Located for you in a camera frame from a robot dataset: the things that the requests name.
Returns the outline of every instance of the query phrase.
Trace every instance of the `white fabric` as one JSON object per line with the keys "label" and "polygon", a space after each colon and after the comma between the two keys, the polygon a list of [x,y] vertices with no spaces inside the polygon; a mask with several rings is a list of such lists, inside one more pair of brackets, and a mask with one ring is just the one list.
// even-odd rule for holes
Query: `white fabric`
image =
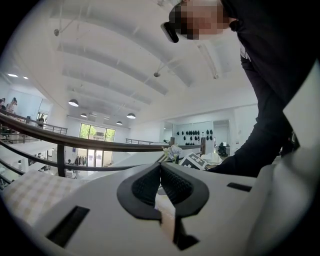
{"label": "white fabric", "polygon": [[220,165],[222,159],[217,153],[203,154],[201,159],[205,160],[209,165]]}

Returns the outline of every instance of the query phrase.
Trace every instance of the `railing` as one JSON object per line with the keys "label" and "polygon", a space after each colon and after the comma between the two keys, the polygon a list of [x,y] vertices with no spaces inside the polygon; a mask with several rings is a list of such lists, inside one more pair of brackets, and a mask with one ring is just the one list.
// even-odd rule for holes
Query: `railing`
{"label": "railing", "polygon": [[[0,145],[6,149],[35,162],[39,162],[48,166],[57,167],[58,175],[60,177],[66,177],[65,169],[79,170],[79,171],[94,171],[94,172],[110,172],[110,171],[121,171],[132,168],[134,166],[121,166],[121,167],[89,167],[89,166],[78,166],[66,164],[65,162],[65,146],[81,149],[93,149],[111,152],[161,152],[163,148],[167,148],[174,144],[174,138],[171,138],[170,145],[151,145],[151,144],[127,144],[117,142],[107,142],[99,140],[91,140],[85,138],[78,138],[73,136],[67,136],[60,133],[54,133],[46,129],[40,129],[32,125],[28,125],[24,122],[19,122],[11,117],[6,116],[3,112],[0,113],[0,125],[8,127],[14,131],[17,131],[25,136],[30,136],[42,141],[57,144],[57,161],[50,161],[38,158],[34,155],[22,152],[16,148],[11,147],[4,141],[0,140]],[[189,149],[201,149],[202,154],[205,154],[205,139],[201,139],[201,145],[182,145],[180,146],[183,150]],[[162,155],[157,162],[164,161],[165,157]],[[20,171],[10,164],[6,163],[3,159],[0,159],[0,164],[8,168],[9,170],[23,175],[24,172]]]}
{"label": "railing", "polygon": [[0,113],[3,115],[6,115],[6,116],[12,117],[13,119],[15,119],[21,123],[25,123],[25,124],[29,124],[31,126],[37,127],[38,129],[41,129],[41,130],[46,130],[46,131],[50,131],[53,133],[64,134],[64,135],[66,135],[67,131],[68,131],[68,128],[35,121],[35,120],[29,119],[29,118],[26,118],[26,117],[23,117],[23,116],[20,116],[17,114],[10,113],[10,112],[2,110],[2,109],[0,109]]}
{"label": "railing", "polygon": [[153,144],[153,143],[161,143],[161,142],[126,138],[126,139],[125,139],[125,143],[126,143],[126,144],[138,144],[138,145],[140,145],[140,144],[141,144],[141,145],[151,145],[151,144]]}

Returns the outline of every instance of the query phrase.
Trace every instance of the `metal handrail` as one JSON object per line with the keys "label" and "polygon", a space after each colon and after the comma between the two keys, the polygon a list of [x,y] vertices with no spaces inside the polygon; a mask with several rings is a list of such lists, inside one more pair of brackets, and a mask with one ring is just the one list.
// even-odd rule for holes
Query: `metal handrail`
{"label": "metal handrail", "polygon": [[[83,170],[83,171],[96,171],[96,172],[106,172],[106,171],[120,171],[128,168],[132,168],[133,166],[122,166],[122,167],[89,167],[89,166],[79,166],[79,165],[69,165],[65,163],[65,146],[73,147],[73,148],[81,148],[81,149],[95,149],[102,151],[112,151],[112,152],[159,152],[162,151],[163,148],[169,147],[169,145],[146,145],[146,144],[127,144],[127,143],[117,143],[117,142],[108,142],[108,141],[99,141],[99,140],[91,140],[85,138],[78,138],[73,136],[67,136],[59,133],[54,133],[48,130],[39,129],[37,127],[25,124],[23,122],[16,121],[4,114],[0,113],[0,124],[6,125],[8,128],[18,131],[21,134],[57,144],[57,162],[45,160],[38,158],[34,155],[22,152],[18,149],[15,149],[3,141],[0,140],[0,145],[7,148],[8,150],[23,156],[25,158],[31,159],[33,161],[57,167],[58,175],[61,177],[65,177],[65,169],[72,170]],[[201,148],[202,145],[183,145],[180,146],[183,150],[188,149],[197,149]]]}
{"label": "metal handrail", "polygon": [[39,121],[36,121],[36,120],[28,119],[28,118],[23,117],[23,116],[21,116],[21,115],[17,115],[17,114],[14,114],[14,113],[5,111],[5,110],[3,110],[3,109],[0,109],[0,113],[1,113],[1,114],[4,114],[4,115],[6,115],[6,116],[11,116],[11,117],[14,117],[14,118],[22,119],[22,120],[24,120],[26,123],[32,122],[32,123],[35,123],[35,124],[38,124],[38,125],[42,125],[43,127],[48,126],[48,128],[50,128],[50,127],[53,128],[53,129],[50,129],[50,130],[60,131],[61,133],[62,133],[62,131],[63,131],[63,133],[67,134],[68,128],[65,128],[65,127],[60,127],[60,126],[52,125],[52,124],[49,124],[49,123],[43,123],[43,122],[39,122]]}
{"label": "metal handrail", "polygon": [[147,141],[147,140],[133,139],[133,138],[126,138],[125,139],[125,143],[127,143],[127,144],[132,144],[133,141],[137,142],[137,144],[140,144],[140,142],[145,142],[145,143],[149,143],[149,145],[151,145],[151,143],[161,143],[161,142]]}
{"label": "metal handrail", "polygon": [[8,168],[9,170],[15,172],[16,174],[19,174],[19,175],[24,175],[25,172],[13,167],[12,165],[6,163],[5,161],[3,161],[1,158],[0,158],[0,164],[2,164],[4,167]]}

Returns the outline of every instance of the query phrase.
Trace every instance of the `window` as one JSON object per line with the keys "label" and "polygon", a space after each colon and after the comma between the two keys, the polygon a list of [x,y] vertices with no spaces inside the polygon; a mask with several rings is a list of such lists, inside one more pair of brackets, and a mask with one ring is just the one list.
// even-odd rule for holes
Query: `window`
{"label": "window", "polygon": [[[102,141],[114,142],[116,130],[94,126],[90,124],[81,124],[79,138]],[[112,163],[113,153],[111,151],[100,151],[92,149],[78,149],[78,156],[87,157],[88,166],[92,167],[108,167]]]}

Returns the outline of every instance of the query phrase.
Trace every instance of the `black slot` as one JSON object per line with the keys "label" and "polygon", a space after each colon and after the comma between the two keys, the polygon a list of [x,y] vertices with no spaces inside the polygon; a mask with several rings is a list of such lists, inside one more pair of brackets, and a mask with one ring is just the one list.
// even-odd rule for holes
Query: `black slot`
{"label": "black slot", "polygon": [[233,188],[233,189],[241,190],[245,192],[250,192],[250,190],[252,189],[252,186],[242,185],[242,184],[233,183],[233,182],[229,183],[226,186],[229,188]]}
{"label": "black slot", "polygon": [[58,246],[65,247],[89,211],[84,207],[74,207],[46,238]]}

